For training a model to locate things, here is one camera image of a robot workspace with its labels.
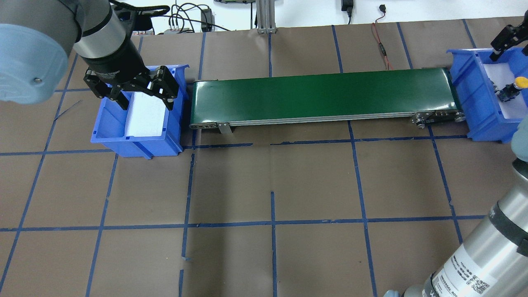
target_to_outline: qr code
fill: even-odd
[[[470,278],[466,284],[471,285],[471,288],[479,295],[484,294],[484,292],[489,288],[489,285],[481,281],[476,275],[473,275],[473,277]]]

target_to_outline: yellow button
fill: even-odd
[[[515,85],[520,89],[528,88],[528,78],[519,76],[515,79]]]

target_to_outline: red wire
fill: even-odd
[[[378,20],[381,19],[381,18],[384,18],[385,17],[385,13],[383,13],[383,16],[382,17],[379,17],[377,18],[374,23],[372,23],[372,27],[374,28],[374,32],[376,33],[376,35],[374,37],[376,37],[378,43],[381,43],[381,38],[380,38],[380,35],[378,34],[378,28],[376,28],[376,24],[378,23]],[[394,68],[392,67],[391,65],[391,62],[389,62],[389,58],[387,56],[383,56],[385,62],[386,62],[386,66],[387,66],[387,70],[392,69],[394,70]]]

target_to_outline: conveyor belt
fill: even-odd
[[[456,98],[445,68],[200,81],[191,128],[405,117]]]

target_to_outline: blue plastic container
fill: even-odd
[[[508,63],[515,77],[528,77],[528,57],[521,53],[520,48],[504,52],[496,62],[489,58],[491,49],[447,52],[453,54],[454,60],[450,72],[461,108],[466,114],[469,126],[467,136],[474,141],[509,142],[523,118],[504,117],[484,64]],[[522,90],[521,94],[526,105],[528,90]]]
[[[165,118],[161,136],[134,137],[125,136],[125,125],[128,110],[122,110],[119,105],[103,98],[95,126],[93,128],[92,143],[101,143],[122,157],[176,156],[183,151],[180,145],[180,121],[182,119],[183,102],[188,99],[187,84],[185,82],[185,68],[189,65],[171,65],[176,81],[180,85],[178,97],[174,99],[173,110],[165,109]],[[157,66],[148,67],[155,70]],[[130,100],[132,92],[123,92]]]

